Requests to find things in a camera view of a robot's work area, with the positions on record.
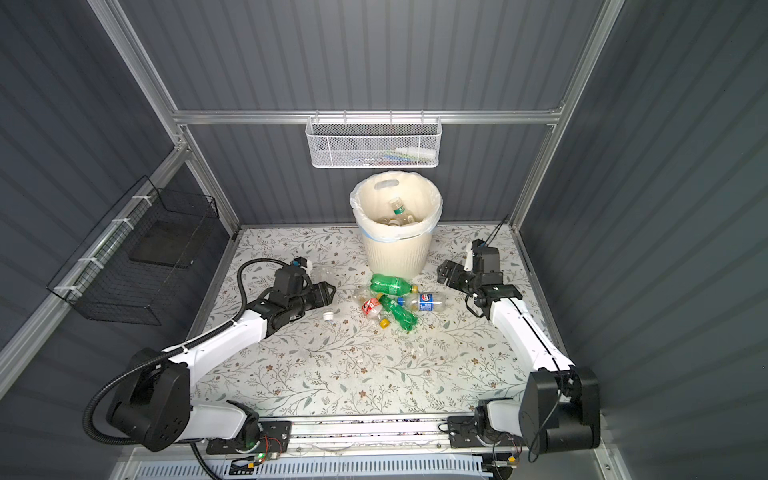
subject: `floral pattern mat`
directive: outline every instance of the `floral pattern mat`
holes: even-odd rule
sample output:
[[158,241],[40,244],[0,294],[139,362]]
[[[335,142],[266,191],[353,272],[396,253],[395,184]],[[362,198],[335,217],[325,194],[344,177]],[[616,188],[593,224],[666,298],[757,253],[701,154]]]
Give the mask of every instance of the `floral pattern mat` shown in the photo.
[[[493,226],[438,226],[427,265],[413,279],[422,292],[448,298],[442,313],[420,312],[407,333],[392,322],[386,329],[365,318],[350,299],[370,281],[357,228],[270,228],[245,230],[223,282],[207,329],[235,314],[240,306],[235,275],[243,261],[272,257],[311,260],[327,267],[338,288],[330,307],[309,311],[264,341],[239,351],[198,383],[193,399],[237,400],[267,416],[355,415],[380,413],[467,412],[478,399],[520,395],[527,372],[515,352],[486,318],[467,311],[464,296],[436,282],[445,259],[463,263],[467,242],[487,237]],[[501,254],[505,283],[522,292],[534,319],[542,325],[515,243],[503,227],[493,241]],[[248,298],[272,285],[274,268],[258,263],[246,269]],[[313,281],[328,280],[312,275]]]

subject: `black mesh basket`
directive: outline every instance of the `black mesh basket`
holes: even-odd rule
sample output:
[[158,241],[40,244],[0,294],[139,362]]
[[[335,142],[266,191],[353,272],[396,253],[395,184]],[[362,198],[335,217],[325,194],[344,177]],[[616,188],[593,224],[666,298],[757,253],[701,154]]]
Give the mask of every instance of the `black mesh basket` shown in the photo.
[[112,220],[113,233],[92,257],[77,259],[74,281],[55,277],[48,289],[87,319],[160,325],[218,217],[211,197],[152,190]]

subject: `wire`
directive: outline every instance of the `wire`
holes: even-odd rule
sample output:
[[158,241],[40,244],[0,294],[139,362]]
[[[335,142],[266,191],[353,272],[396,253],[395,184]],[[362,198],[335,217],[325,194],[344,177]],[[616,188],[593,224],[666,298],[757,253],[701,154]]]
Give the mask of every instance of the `wire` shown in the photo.
[[200,468],[203,469],[203,472],[205,472],[206,475],[211,477],[212,480],[223,480],[219,475],[216,475],[216,472],[210,469],[210,467],[206,464],[205,460],[203,460],[203,456],[200,454],[200,450],[197,449],[197,443],[190,443],[190,448],[192,449],[192,453],[194,454],[194,458],[197,460],[197,463],[200,464]]
[[107,435],[103,432],[100,432],[99,429],[96,428],[96,425],[94,425],[94,412],[96,411],[96,407],[98,406],[99,402],[114,387],[118,386],[120,382],[125,380],[127,377],[133,375],[134,373],[140,372],[141,370],[146,369],[148,366],[156,366],[158,363],[163,362],[164,360],[167,360],[172,356],[176,356],[180,353],[183,353],[185,349],[194,348],[195,346],[198,346],[201,343],[214,338],[219,333],[222,333],[224,330],[234,325],[234,323],[243,315],[243,312],[245,311],[245,306],[248,304],[245,287],[243,286],[243,270],[247,266],[253,265],[254,263],[259,263],[259,262],[271,262],[271,263],[277,263],[278,265],[281,265],[281,266],[288,266],[288,264],[283,262],[282,260],[275,260],[271,258],[256,258],[254,260],[248,260],[247,262],[240,265],[240,268],[237,269],[237,288],[240,291],[240,309],[237,311],[235,316],[233,316],[230,321],[219,325],[215,329],[209,330],[208,333],[205,333],[197,337],[196,339],[191,340],[188,343],[183,343],[182,346],[178,346],[177,348],[169,352],[161,353],[160,355],[154,358],[144,360],[142,363],[139,363],[132,369],[126,370],[120,375],[114,377],[106,385],[101,387],[101,389],[98,392],[96,392],[96,395],[93,396],[91,401],[88,402],[88,404],[85,406],[85,410],[83,411],[82,425],[83,425],[83,431],[85,431],[85,434],[91,437],[96,442],[104,443],[107,445],[138,445],[139,442],[133,440],[130,437],[116,437],[112,435]]
[[509,214],[504,215],[504,218],[502,218],[502,221],[496,225],[496,227],[491,230],[491,233],[488,235],[488,238],[485,239],[485,246],[491,244],[491,242],[496,238],[496,234],[502,229],[502,225],[504,225],[504,222],[507,221],[507,217],[509,217]]
[[267,444],[267,446],[269,446],[269,444],[270,444],[270,440],[274,440],[275,442],[277,442],[277,445],[279,445],[279,446],[280,446],[280,453],[283,453],[283,444],[282,444],[282,443],[280,443],[280,440],[278,440],[278,439],[273,439],[272,437],[266,437],[266,444]]

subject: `plastic bottle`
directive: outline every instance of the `plastic bottle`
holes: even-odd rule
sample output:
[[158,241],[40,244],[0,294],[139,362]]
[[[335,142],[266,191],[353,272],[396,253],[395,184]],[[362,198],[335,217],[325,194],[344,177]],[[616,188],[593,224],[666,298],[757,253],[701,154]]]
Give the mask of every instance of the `plastic bottle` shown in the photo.
[[389,201],[389,206],[392,208],[392,211],[395,213],[395,217],[392,219],[389,219],[388,224],[390,226],[397,226],[402,227],[403,225],[408,225],[410,223],[416,222],[416,220],[413,217],[413,214],[406,210],[406,206],[402,204],[402,199],[400,197],[395,197]]
[[399,296],[397,303],[413,312],[442,312],[445,310],[445,295],[442,293],[409,293]]
[[377,296],[367,286],[361,286],[353,293],[353,298],[360,305],[363,315],[367,316],[371,320],[378,320],[379,313],[382,311],[382,304],[376,298]]
[[374,273],[371,279],[371,290],[381,292],[386,295],[405,295],[406,293],[417,293],[419,288],[411,285],[406,280],[397,276],[387,276],[381,273]]
[[391,296],[382,295],[379,298],[379,302],[381,302],[387,312],[390,312],[395,317],[395,320],[397,320],[402,329],[410,332],[419,322],[419,318],[416,315],[398,305]]
[[435,160],[435,154],[437,154],[437,151],[434,148],[426,147],[397,147],[395,151],[399,154],[423,158],[425,160]]

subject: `gray corrugated wall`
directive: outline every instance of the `gray corrugated wall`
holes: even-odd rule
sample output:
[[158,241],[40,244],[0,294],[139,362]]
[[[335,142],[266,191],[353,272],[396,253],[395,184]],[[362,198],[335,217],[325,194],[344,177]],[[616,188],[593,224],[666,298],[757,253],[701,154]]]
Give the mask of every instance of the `gray corrugated wall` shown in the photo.
[[[110,206],[173,147],[83,1],[0,2],[0,346]],[[186,168],[169,187],[199,193]],[[186,336],[227,242],[217,224],[162,327],[69,314],[0,399],[3,479],[107,478],[118,455],[82,432],[95,391],[145,346]]]
[[[354,222],[349,192],[382,170],[318,169],[300,126],[190,126],[243,223]],[[443,220],[499,220],[515,205],[548,127],[446,125],[437,168],[418,173]]]
[[[171,96],[195,110],[556,108],[600,0],[123,2]],[[303,127],[190,126],[242,223],[353,221],[381,170],[311,167]],[[446,126],[418,172],[443,220],[515,205],[541,125]]]
[[0,345],[173,147],[85,2],[0,2]]
[[519,110],[562,99],[599,0],[131,0],[183,110]]
[[522,228],[635,479],[765,478],[768,4],[628,2]]

